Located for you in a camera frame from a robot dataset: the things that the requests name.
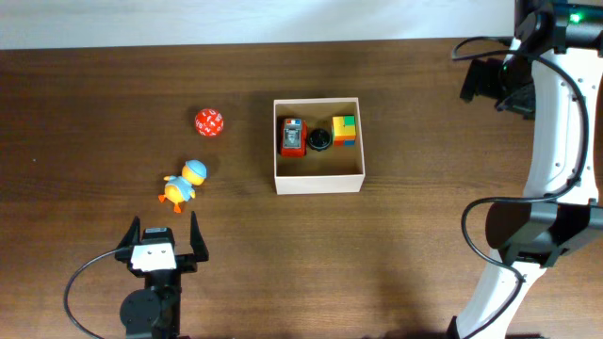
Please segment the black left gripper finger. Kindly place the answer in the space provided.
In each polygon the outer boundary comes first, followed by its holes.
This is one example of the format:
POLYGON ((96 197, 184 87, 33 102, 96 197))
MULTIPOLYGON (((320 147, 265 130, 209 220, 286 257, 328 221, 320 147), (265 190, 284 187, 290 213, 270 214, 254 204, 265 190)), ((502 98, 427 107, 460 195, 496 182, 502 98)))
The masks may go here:
POLYGON ((134 247, 140 244, 140 219, 134 217, 128 231, 118 244, 118 249, 134 247))
POLYGON ((195 257, 208 257, 208 248, 204 242, 204 238, 201 234, 198 219, 194 211, 191 212, 190 216, 190 236, 189 244, 193 250, 195 257))

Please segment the orange toy duck blue hat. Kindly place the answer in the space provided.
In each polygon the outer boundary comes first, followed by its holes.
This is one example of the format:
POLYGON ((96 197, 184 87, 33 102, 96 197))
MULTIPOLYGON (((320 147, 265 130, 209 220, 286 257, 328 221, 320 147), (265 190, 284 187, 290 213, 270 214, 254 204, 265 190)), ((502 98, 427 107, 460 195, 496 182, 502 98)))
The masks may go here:
POLYGON ((207 168, 199 160, 185 162, 179 175, 163 177, 164 190, 158 195, 160 202, 169 201, 173 204, 173 212, 181 213, 181 204, 196 198, 196 186, 201 186, 207 178, 207 168))

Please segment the red lettered ball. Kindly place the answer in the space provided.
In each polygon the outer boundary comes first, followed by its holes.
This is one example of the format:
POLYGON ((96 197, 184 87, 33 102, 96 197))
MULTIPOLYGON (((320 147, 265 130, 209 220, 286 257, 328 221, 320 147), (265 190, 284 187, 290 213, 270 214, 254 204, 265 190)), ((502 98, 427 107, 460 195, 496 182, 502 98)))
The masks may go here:
POLYGON ((224 118, 215 108, 200 110, 194 119, 196 131, 204 137, 217 137, 224 130, 224 118))

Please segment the red toy fire truck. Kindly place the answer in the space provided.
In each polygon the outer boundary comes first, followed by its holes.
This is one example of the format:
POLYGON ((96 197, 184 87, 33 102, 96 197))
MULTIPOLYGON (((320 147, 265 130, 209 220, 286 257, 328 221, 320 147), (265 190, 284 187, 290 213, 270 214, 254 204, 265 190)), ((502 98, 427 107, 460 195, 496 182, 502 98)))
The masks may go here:
POLYGON ((280 154, 283 157, 301 158, 306 155, 307 126, 304 120, 286 118, 283 120, 280 154))

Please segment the multicolour puzzle cube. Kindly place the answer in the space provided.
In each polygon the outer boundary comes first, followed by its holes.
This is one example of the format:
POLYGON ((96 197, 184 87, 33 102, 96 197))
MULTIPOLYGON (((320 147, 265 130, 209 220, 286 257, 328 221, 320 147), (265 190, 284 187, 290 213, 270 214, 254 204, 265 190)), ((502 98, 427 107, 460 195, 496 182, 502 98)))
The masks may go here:
POLYGON ((332 136, 334 146, 354 146, 356 123, 353 115, 332 117, 332 136))

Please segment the black round lid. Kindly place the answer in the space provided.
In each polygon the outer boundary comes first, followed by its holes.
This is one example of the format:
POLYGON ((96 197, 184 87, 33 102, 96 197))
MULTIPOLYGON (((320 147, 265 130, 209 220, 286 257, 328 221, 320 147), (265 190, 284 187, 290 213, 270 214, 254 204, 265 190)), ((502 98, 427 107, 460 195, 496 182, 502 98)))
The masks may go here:
POLYGON ((322 152, 331 146, 332 136, 327 130, 317 128, 308 135, 307 144, 312 150, 322 152))

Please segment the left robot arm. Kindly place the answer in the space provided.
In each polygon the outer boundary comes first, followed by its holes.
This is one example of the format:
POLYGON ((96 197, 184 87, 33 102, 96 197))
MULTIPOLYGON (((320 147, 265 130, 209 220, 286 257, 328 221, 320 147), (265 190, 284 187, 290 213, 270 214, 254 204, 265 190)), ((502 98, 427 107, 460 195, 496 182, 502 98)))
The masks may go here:
POLYGON ((134 218, 119 243, 115 259, 144 280, 144 287, 122 302, 120 319, 127 339, 172 339, 181 336, 182 276, 209 260, 195 214, 190 215, 191 253, 177 254, 170 228, 142 230, 134 218))

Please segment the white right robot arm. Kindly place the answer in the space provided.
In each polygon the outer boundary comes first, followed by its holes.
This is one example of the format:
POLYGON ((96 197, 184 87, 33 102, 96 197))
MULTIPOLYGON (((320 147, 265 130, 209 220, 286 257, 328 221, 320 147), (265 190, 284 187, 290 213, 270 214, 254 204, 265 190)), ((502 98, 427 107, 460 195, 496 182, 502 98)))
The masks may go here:
POLYGON ((488 97, 533 121, 530 173, 521 197, 485 200, 486 267, 449 338, 504 337, 531 286, 602 235, 594 171, 601 7, 518 0, 514 33, 498 45, 469 57, 461 97, 488 97))

